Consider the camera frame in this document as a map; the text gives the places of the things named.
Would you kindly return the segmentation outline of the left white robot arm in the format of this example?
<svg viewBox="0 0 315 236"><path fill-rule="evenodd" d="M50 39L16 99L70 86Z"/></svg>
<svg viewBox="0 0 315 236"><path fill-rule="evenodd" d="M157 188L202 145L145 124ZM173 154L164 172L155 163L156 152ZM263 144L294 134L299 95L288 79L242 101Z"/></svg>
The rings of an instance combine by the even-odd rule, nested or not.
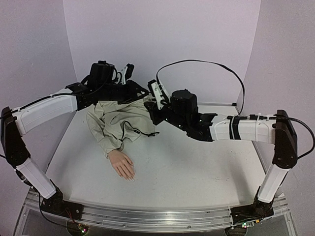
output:
<svg viewBox="0 0 315 236"><path fill-rule="evenodd" d="M46 204L54 214L63 214L66 203L56 196L56 186L32 160L22 137L47 121L80 111L99 101L129 104L144 98L149 92L131 80L133 70L132 64L118 71L114 65L100 60L92 64L89 75L81 82L22 107L2 110L0 141L4 157L23 181L48 199Z"/></svg>

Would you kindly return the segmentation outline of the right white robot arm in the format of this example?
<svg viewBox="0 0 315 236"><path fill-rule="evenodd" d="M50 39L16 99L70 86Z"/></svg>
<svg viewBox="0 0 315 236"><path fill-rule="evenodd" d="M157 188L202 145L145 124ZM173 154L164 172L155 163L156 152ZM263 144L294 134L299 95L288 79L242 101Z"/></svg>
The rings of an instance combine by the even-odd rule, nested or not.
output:
<svg viewBox="0 0 315 236"><path fill-rule="evenodd" d="M287 173L297 164L297 135L286 111L271 115L225 116L198 111L197 97L188 90L172 93L170 102L154 98L144 102L154 125L163 121L186 132L192 139L256 141L274 145L274 157L250 205L233 207L234 225L254 222L274 214L273 201Z"/></svg>

